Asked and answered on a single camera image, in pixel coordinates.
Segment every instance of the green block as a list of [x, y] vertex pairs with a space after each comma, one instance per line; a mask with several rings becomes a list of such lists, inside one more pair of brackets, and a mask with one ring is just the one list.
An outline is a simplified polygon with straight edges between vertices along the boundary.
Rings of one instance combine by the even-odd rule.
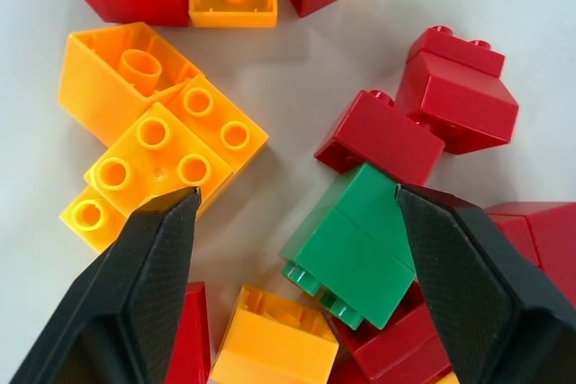
[[280, 252], [283, 275], [353, 329], [363, 319], [382, 329], [414, 279], [338, 209], [313, 211]]
[[362, 164], [340, 175], [313, 212], [330, 207], [338, 209], [398, 261], [415, 271], [404, 218], [396, 202], [397, 185], [377, 168]]

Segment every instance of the green brick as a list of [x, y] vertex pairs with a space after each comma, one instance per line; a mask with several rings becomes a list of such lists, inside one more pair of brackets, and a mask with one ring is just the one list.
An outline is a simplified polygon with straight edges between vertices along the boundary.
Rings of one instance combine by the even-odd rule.
[[336, 208], [398, 261], [414, 271], [404, 219], [396, 202], [396, 186], [386, 174], [362, 164], [340, 175], [322, 196], [313, 212]]
[[315, 295], [331, 314], [357, 329], [363, 319], [383, 328], [414, 279], [338, 209], [313, 211], [280, 253], [283, 275]]

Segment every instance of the green sloped brick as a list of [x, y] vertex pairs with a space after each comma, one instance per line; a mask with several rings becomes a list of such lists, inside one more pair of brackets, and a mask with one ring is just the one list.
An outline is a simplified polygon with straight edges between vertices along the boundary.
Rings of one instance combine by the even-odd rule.
[[283, 275], [356, 329], [363, 319], [383, 328], [414, 279], [359, 226], [336, 209], [312, 212], [284, 246]]
[[397, 185], [365, 163], [337, 177], [313, 212], [337, 208], [414, 271], [404, 219], [395, 198]]

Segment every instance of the white table surface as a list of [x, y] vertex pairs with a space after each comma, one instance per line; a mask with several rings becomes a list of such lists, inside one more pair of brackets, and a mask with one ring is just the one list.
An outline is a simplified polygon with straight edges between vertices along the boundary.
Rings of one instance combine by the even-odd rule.
[[[576, 200], [574, 0], [340, 0], [272, 30], [158, 29], [270, 135], [198, 222], [212, 348], [242, 283], [297, 298], [277, 252], [333, 178], [312, 157], [363, 88], [394, 94], [407, 49], [445, 24], [507, 55], [520, 103], [509, 146], [443, 156], [429, 185], [482, 206]], [[59, 213], [104, 151], [57, 103], [67, 35], [105, 26], [83, 0], [0, 0], [0, 382], [7, 382], [95, 252]]]

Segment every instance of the white background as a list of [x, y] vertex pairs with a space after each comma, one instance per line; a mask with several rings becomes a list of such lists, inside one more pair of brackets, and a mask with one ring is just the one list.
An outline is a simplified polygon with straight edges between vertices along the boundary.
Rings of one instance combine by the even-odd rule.
[[[340, 0], [271, 30], [159, 29], [270, 134], [199, 221], [191, 280], [207, 284], [212, 347], [242, 283], [297, 297], [277, 252], [329, 185], [312, 157], [363, 88], [394, 95], [408, 47], [445, 24], [507, 55], [520, 103], [510, 146], [443, 156], [429, 185], [482, 206], [576, 200], [575, 0]], [[58, 219], [104, 151], [58, 106], [67, 35], [104, 26], [83, 0], [0, 0], [0, 382], [95, 253]]]

